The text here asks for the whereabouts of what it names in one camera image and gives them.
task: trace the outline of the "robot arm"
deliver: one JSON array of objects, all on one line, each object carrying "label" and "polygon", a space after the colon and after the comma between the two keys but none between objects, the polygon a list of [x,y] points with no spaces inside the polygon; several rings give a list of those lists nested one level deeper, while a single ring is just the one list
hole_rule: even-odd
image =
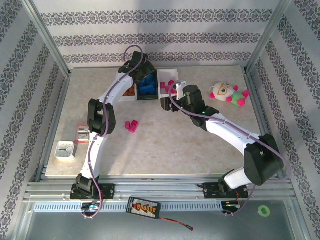
[{"label": "robot arm", "polygon": [[[251,133],[226,119],[218,110],[206,106],[201,91],[196,85],[187,86],[185,82],[181,82],[176,85],[176,90],[177,96],[172,98],[173,101],[180,110],[184,109],[197,115],[185,113],[194,125],[224,139],[244,156],[244,167],[226,173],[219,180],[219,189],[222,194],[251,183],[261,186],[283,169],[284,163],[278,156],[248,137],[251,136],[279,152],[276,141],[271,135],[260,136]],[[179,111],[169,97],[161,99],[161,106],[165,111]]]},{"label": "robot arm", "polygon": [[[90,113],[88,115],[88,125],[90,129],[89,134],[89,145],[92,144],[93,141],[95,141],[95,144],[91,148],[90,153],[90,160],[91,160],[91,166],[93,169],[93,175],[94,178],[99,177],[100,175],[100,162],[103,159],[103,156],[101,156],[100,149],[104,147],[105,142],[107,141],[108,137],[114,130],[114,126],[116,125],[116,119],[114,116],[114,109],[113,106],[115,106],[120,98],[125,94],[125,92],[133,85],[133,78],[127,75],[122,81],[119,81],[119,79],[124,76],[125,73],[117,73],[116,79],[112,83],[111,87],[101,96],[98,98],[98,100],[91,99],[89,104],[89,110]],[[107,93],[110,92],[108,99],[105,101]],[[105,115],[101,115],[98,113],[100,109],[103,109],[103,104],[105,101],[106,108],[110,111],[108,112],[109,119],[105,119]],[[109,130],[105,136],[103,136],[105,132],[105,126],[106,122],[108,121],[108,127]],[[89,170],[88,165],[88,155],[89,155],[89,149],[86,153],[85,162],[83,165],[83,168],[81,170],[81,175],[87,179],[92,178],[91,172]]]},{"label": "robot arm", "polygon": [[100,175],[100,163],[108,157],[102,156],[100,149],[104,147],[116,127],[114,106],[134,83],[139,83],[154,71],[155,68],[148,61],[148,56],[135,51],[132,59],[119,69],[111,87],[97,100],[89,101],[87,119],[90,131],[89,148],[83,168],[76,178],[75,189],[72,187],[71,193],[76,191],[85,198],[97,198],[99,191],[96,185]]},{"label": "robot arm", "polygon": [[[114,106],[119,102],[120,98],[125,94],[125,92],[133,85],[133,78],[129,75],[125,76],[120,81],[120,78],[124,75],[125,73],[117,73],[116,79],[112,83],[111,87],[97,100],[91,99],[89,101],[89,148],[86,153],[82,170],[76,178],[76,187],[81,192],[84,192],[90,196],[96,196],[98,194],[92,177],[94,176],[97,181],[99,180],[100,163],[103,159],[107,158],[107,156],[103,156],[103,153],[100,151],[100,149],[104,148],[108,137],[114,131],[116,126]],[[91,164],[93,176],[90,171],[89,162]]]}]

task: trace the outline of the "pink plush ear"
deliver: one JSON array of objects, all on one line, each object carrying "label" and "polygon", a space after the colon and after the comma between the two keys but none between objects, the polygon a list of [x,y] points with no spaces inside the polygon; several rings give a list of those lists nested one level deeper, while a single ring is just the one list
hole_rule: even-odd
[{"label": "pink plush ear", "polygon": [[243,107],[246,104],[246,100],[244,98],[241,98],[238,100],[239,107]]},{"label": "pink plush ear", "polygon": [[242,95],[244,96],[245,99],[246,99],[247,97],[249,97],[249,95],[250,95],[249,90],[245,90],[245,91],[242,93]]}]

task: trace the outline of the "clock face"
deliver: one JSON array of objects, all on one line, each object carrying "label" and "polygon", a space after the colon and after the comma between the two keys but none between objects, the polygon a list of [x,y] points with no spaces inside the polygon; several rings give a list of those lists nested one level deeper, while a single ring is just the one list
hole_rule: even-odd
[{"label": "clock face", "polygon": [[73,142],[61,142],[58,143],[55,156],[56,157],[70,157],[74,150],[74,143]]}]

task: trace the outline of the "damask pattern stripe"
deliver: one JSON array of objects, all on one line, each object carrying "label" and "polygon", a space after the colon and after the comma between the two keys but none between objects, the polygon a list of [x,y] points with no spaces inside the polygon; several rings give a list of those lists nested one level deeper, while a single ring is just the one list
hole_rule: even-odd
[{"label": "damask pattern stripe", "polygon": [[320,104],[320,74],[314,66],[314,63],[308,57],[307,51],[303,47],[297,34],[293,30],[292,25],[288,21],[287,17],[284,16],[279,25],[278,29],[289,48],[292,57],[294,57],[295,64],[298,66],[301,75],[304,77],[310,92],[312,93],[313,99],[316,100],[316,104]]},{"label": "damask pattern stripe", "polygon": [[315,228],[315,234],[320,238],[320,213],[317,205],[316,198],[313,196],[310,182],[306,175],[306,171],[302,166],[300,157],[297,154],[296,146],[291,137],[291,133],[288,128],[288,124],[284,118],[283,112],[280,108],[279,101],[277,100],[276,93],[272,87],[271,81],[265,69],[265,66],[261,59],[255,65],[258,74],[260,76],[264,91],[267,95],[269,105],[271,107],[273,117],[276,121],[277,128],[281,135],[283,145],[286,150],[288,159],[291,162],[291,168],[293,168],[293,174],[298,181],[298,187],[303,197],[303,202],[309,212],[309,218],[313,222],[312,226]]},{"label": "damask pattern stripe", "polygon": [[173,9],[41,14],[47,26],[141,23],[267,23],[272,9]]},{"label": "damask pattern stripe", "polygon": [[38,31],[35,25],[30,21],[22,35],[22,38],[16,46],[16,49],[9,59],[6,68],[3,70],[0,79],[0,111],[6,102],[6,98],[10,93],[13,83],[16,81],[16,77],[18,76],[22,64],[26,60],[27,54],[34,43],[37,34]]},{"label": "damask pattern stripe", "polygon": [[310,124],[305,108],[301,104],[299,96],[296,93],[295,86],[293,85],[286,67],[272,40],[267,43],[265,50],[271,60],[276,75],[279,78],[282,89],[284,90],[284,95],[291,106],[292,113],[300,132],[302,133],[305,145],[308,146],[308,152],[311,155],[311,159],[314,161],[313,164],[318,169],[318,174],[320,174],[320,143],[317,142],[318,138],[315,136],[315,130]]},{"label": "damask pattern stripe", "polygon": [[17,18],[22,9],[22,3],[19,0],[7,0],[0,11],[0,43],[11,28],[11,24]]},{"label": "damask pattern stripe", "polygon": [[[248,61],[251,52],[147,52],[151,62]],[[123,53],[73,54],[63,56],[67,64],[122,63]]]},{"label": "damask pattern stripe", "polygon": [[45,87],[43,95],[41,97],[41,101],[38,106],[36,115],[34,117],[33,124],[29,132],[29,136],[27,137],[27,141],[25,143],[25,147],[23,149],[23,154],[21,155],[17,171],[14,174],[14,180],[12,181],[12,186],[10,187],[9,194],[7,196],[7,201],[4,204],[4,211],[1,213],[2,216],[0,218],[0,239],[6,239],[6,230],[8,229],[12,221],[12,212],[17,206],[18,196],[21,193],[21,187],[23,186],[23,182],[25,180],[25,174],[29,167],[29,162],[33,155],[34,146],[36,145],[36,141],[43,120],[45,118],[47,107],[50,102],[51,94],[57,81],[57,76],[59,72],[60,69],[58,65],[55,63],[50,73],[50,77],[47,81],[47,85]]},{"label": "damask pattern stripe", "polygon": [[133,44],[256,44],[260,33],[149,33],[55,36],[58,47]]},{"label": "damask pattern stripe", "polygon": [[270,123],[269,123],[269,119],[268,119],[268,117],[267,117],[264,104],[263,104],[263,102],[262,102],[262,100],[261,100],[261,96],[260,96],[260,93],[259,93],[259,91],[258,91],[256,82],[253,80],[254,77],[252,76],[252,74],[250,74],[250,75],[251,75],[251,79],[252,79],[252,83],[253,83],[253,86],[254,86],[256,95],[257,95],[257,97],[258,97],[259,104],[260,104],[260,106],[261,106],[263,118],[264,118],[264,121],[265,121],[265,123],[266,123],[266,127],[267,127],[267,130],[268,130],[268,133],[269,133],[269,134],[272,134],[271,127],[270,127]]},{"label": "damask pattern stripe", "polygon": [[320,41],[320,7],[316,0],[293,0],[311,30]]},{"label": "damask pattern stripe", "polygon": [[22,123],[25,120],[31,100],[36,91],[38,82],[45,68],[49,55],[50,51],[47,48],[47,46],[44,45],[34,64],[33,70],[29,76],[27,84],[25,85],[23,93],[16,107],[16,111],[13,114],[12,122],[10,122],[6,131],[6,135],[3,138],[3,143],[1,143],[0,180],[2,179],[2,175],[6,170],[6,165],[8,164],[8,160],[10,159],[13,147],[16,144],[16,140],[18,138],[18,134],[20,132]]}]

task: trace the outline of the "gray floor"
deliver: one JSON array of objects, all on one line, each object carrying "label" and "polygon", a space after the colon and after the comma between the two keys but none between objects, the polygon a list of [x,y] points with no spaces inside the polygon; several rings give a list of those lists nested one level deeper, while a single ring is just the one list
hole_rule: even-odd
[{"label": "gray floor", "polygon": [[[258,215],[258,207],[270,208],[269,217]],[[219,212],[163,212],[161,217],[187,223],[185,227],[128,213],[101,213],[84,219],[80,213],[35,212],[28,240],[290,240],[294,239],[281,201],[251,201],[234,218]]]}]

